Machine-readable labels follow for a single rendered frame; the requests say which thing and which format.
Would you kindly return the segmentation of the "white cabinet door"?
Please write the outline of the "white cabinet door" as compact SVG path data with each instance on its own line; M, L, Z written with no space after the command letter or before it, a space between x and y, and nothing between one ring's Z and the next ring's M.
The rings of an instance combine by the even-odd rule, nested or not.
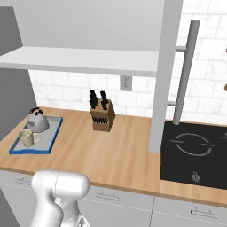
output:
M183 0L165 0L153 100L149 151L160 152Z

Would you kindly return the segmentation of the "blue-rimmed grey tray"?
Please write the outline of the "blue-rimmed grey tray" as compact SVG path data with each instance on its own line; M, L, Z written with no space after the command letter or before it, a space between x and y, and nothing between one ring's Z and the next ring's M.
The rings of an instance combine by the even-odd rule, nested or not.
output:
M26 148L20 138L17 137L9 149L9 154L50 154L63 118L48 116L47 120L49 128L40 133L39 141L35 142L32 147Z

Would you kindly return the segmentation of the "beige mug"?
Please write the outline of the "beige mug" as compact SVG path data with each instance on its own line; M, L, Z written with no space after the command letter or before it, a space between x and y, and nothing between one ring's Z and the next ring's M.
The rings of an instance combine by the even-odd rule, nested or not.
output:
M31 129L23 129L19 133L19 137L25 147L32 147L41 139L41 135L39 133L34 133Z

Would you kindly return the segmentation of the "grey cabinet door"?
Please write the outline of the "grey cabinet door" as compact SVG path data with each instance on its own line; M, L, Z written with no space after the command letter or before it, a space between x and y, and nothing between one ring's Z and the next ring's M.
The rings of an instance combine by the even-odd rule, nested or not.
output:
M22 46L15 13L11 6L0 6L0 57ZM26 69L0 67L0 141L36 107Z

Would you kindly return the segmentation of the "wooden knife block, black knives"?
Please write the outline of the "wooden knife block, black knives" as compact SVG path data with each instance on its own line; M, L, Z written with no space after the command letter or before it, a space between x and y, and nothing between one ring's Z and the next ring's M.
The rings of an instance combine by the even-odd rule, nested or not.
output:
M90 114L93 129L96 131L109 132L114 123L115 112L112 101L106 97L106 93L100 91L98 98L95 91L90 91Z

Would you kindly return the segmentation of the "white drawer front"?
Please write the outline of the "white drawer front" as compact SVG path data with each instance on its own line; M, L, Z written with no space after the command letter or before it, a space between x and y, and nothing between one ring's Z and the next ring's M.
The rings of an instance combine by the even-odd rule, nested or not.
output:
M105 194L113 194L120 197L120 201L105 200L96 197L96 193L104 192ZM98 186L90 186L88 194L85 196L87 200L95 200L107 204L119 205L122 207L138 208L141 210L151 211L153 207L153 196L135 192L125 192L115 189L103 188Z
M218 219L191 215L191 210L218 215ZM156 197L153 203L152 227L227 227L227 208Z
M3 191L6 190L28 190L31 191L31 185L17 184L15 182L16 179L27 177L32 181L31 175L25 175L21 173L11 172L11 171L3 171L0 170L0 187Z

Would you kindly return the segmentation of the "black hob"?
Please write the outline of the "black hob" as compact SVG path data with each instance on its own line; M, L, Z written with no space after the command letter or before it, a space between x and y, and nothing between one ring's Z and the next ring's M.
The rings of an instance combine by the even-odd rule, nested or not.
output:
M160 179L227 190L227 127L165 121Z

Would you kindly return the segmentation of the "white base cupboard door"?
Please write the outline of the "white base cupboard door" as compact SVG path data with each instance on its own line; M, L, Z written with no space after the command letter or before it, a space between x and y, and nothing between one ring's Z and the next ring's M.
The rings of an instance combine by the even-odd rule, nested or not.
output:
M152 211L95 200L79 200L79 209L90 227L150 227Z

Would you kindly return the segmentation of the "grey wall socket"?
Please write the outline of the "grey wall socket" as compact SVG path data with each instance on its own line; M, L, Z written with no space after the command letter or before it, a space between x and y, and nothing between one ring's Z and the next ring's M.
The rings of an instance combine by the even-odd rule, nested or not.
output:
M132 91L132 77L127 75L120 76L120 90Z

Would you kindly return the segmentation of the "white wall cabinet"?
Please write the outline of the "white wall cabinet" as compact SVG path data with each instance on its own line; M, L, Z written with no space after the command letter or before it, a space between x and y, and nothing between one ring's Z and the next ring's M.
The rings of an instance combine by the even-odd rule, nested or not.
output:
M154 77L165 0L0 0L0 67Z

